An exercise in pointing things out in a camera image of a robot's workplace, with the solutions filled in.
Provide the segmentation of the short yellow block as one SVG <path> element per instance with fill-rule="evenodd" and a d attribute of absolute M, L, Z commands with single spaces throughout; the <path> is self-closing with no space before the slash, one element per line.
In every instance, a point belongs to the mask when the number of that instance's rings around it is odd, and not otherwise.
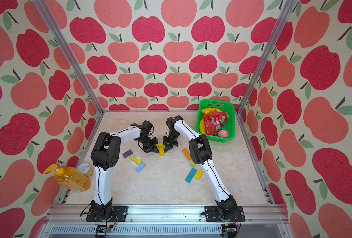
<path fill-rule="evenodd" d="M 160 156 L 164 156 L 165 152 L 164 152 L 164 148 L 163 147 L 159 147 L 159 155 Z"/>

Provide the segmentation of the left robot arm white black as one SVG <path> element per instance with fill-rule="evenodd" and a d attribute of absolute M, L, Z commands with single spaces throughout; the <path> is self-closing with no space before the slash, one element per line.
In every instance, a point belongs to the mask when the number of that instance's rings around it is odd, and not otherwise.
<path fill-rule="evenodd" d="M 117 164 L 120 148 L 125 143 L 135 140 L 145 153 L 159 153 L 158 140 L 152 136 L 153 125 L 149 121 L 131 124 L 119 132 L 102 132 L 99 134 L 91 152 L 95 167 L 95 195 L 91 202 L 91 211 L 104 216 L 112 213 L 111 176 Z"/>

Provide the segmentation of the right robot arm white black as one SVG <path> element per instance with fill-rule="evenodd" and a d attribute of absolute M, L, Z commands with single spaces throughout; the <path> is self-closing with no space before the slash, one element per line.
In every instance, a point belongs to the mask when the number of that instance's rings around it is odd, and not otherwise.
<path fill-rule="evenodd" d="M 207 136 L 195 132 L 181 116 L 168 118 L 166 125 L 169 128 L 169 132 L 163 136 L 165 152 L 168 152 L 174 146 L 178 146 L 177 139 L 179 136 L 183 136 L 188 141 L 192 161 L 200 166 L 213 188 L 221 220 L 230 221 L 234 217 L 239 219 L 240 209 L 215 168 Z"/>

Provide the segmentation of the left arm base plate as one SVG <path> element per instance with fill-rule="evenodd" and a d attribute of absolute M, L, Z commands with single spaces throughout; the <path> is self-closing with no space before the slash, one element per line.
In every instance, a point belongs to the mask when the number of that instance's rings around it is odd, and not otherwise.
<path fill-rule="evenodd" d="M 108 206 L 107 208 L 90 208 L 86 217 L 87 222 L 125 222 L 128 206 Z"/>

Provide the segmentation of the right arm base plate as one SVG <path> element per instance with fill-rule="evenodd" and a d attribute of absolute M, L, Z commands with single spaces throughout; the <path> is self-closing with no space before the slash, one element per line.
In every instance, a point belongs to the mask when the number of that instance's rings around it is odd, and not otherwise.
<path fill-rule="evenodd" d="M 228 211 L 219 206 L 205 206 L 200 216 L 205 217 L 206 222 L 245 222 L 246 220 L 242 206 Z"/>

